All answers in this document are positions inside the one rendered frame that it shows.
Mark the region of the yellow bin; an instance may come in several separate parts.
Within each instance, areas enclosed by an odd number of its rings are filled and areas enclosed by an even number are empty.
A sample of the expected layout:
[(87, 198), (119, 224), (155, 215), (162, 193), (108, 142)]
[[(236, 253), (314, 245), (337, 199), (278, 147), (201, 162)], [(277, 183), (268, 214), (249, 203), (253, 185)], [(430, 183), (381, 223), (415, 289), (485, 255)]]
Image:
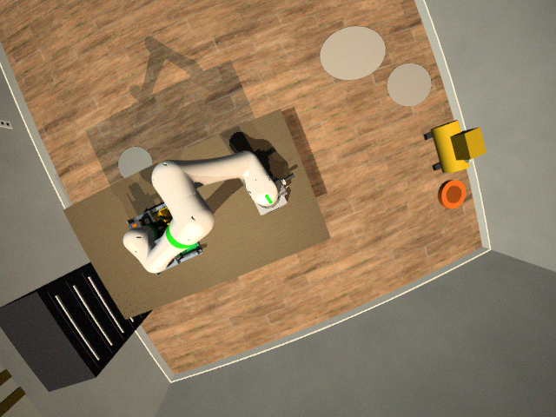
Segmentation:
[(166, 207), (166, 208), (163, 208), (163, 209), (161, 209), (161, 210), (159, 210), (159, 211), (160, 211), (160, 213), (161, 213), (163, 216), (172, 216), (172, 214), (170, 213), (170, 211), (169, 211), (169, 209), (168, 209), (167, 207)]

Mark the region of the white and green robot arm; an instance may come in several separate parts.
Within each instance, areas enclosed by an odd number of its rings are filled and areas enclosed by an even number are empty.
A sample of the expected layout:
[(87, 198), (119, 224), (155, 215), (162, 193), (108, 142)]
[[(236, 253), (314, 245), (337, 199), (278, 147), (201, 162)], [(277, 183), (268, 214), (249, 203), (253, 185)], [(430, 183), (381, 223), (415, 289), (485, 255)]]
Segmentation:
[[(294, 176), (292, 173), (284, 179), (272, 180), (258, 157), (247, 150), (210, 159), (160, 162), (152, 172), (152, 183), (173, 219), (164, 233), (157, 222), (132, 228), (124, 235), (123, 244), (146, 270), (159, 273), (214, 226), (214, 214), (195, 187), (240, 178), (253, 201), (270, 209), (281, 195), (287, 194), (288, 185), (284, 185)], [(152, 241), (159, 238), (157, 244)]]

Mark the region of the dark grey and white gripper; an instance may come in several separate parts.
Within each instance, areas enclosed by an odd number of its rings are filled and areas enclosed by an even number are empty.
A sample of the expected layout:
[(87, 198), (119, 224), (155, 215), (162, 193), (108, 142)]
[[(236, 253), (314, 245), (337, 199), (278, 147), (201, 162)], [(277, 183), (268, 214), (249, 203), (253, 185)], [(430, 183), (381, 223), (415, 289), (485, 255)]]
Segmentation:
[[(165, 230), (166, 230), (166, 227), (168, 226), (168, 223), (171, 222), (171, 220), (173, 219), (173, 217), (172, 217), (172, 216), (163, 216), (163, 215), (159, 215), (159, 216), (157, 216), (157, 218), (159, 219), (157, 222), (160, 223), (161, 226), (163, 226), (162, 229), (163, 229), (163, 233), (164, 233)], [(167, 221), (167, 222), (163, 221), (163, 220), (166, 220), (166, 219), (164, 219), (164, 218), (167, 218), (167, 220), (169, 220), (169, 221)], [(171, 218), (171, 219), (168, 219), (168, 218)], [(164, 226), (164, 224), (165, 224), (166, 226)]]

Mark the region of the grey shelf rack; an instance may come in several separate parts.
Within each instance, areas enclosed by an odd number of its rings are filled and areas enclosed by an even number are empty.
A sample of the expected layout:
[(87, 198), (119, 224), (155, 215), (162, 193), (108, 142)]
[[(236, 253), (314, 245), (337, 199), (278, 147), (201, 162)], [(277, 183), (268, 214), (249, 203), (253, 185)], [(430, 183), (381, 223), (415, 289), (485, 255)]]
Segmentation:
[[(127, 220), (126, 222), (129, 225), (130, 223), (135, 222), (136, 220), (139, 220), (139, 219), (141, 219), (143, 217), (147, 217), (147, 216), (150, 216), (152, 222), (157, 222), (159, 220), (157, 218), (157, 216), (161, 215), (159, 210), (164, 209), (166, 207), (167, 207), (167, 205), (164, 203), (164, 204), (162, 204), (162, 205), (160, 205), (156, 208), (153, 208), (153, 209), (151, 209), (151, 210), (149, 210), (149, 211), (147, 211), (147, 212), (145, 212), (145, 213), (143, 213), (143, 214), (141, 214), (141, 215), (139, 215), (139, 216), (137, 216), (133, 219)], [(154, 213), (154, 214), (152, 214), (152, 213)], [(157, 244), (160, 240), (161, 240), (161, 238), (156, 240), (155, 243)], [(168, 268), (172, 268), (175, 265), (180, 264), (181, 262), (186, 261), (187, 259), (190, 259), (190, 258), (192, 258), (196, 255), (199, 255), (199, 254), (202, 254), (202, 248), (201, 248), (199, 242), (197, 242), (194, 245), (192, 245), (190, 248), (188, 248), (187, 250), (184, 250), (180, 254), (175, 256), (174, 257), (175, 258), (174, 263), (172, 263)], [(186, 257), (184, 257), (184, 256), (186, 256)], [(179, 259), (177, 260), (177, 258), (179, 258)], [(165, 268), (164, 270), (166, 270), (168, 268)]]

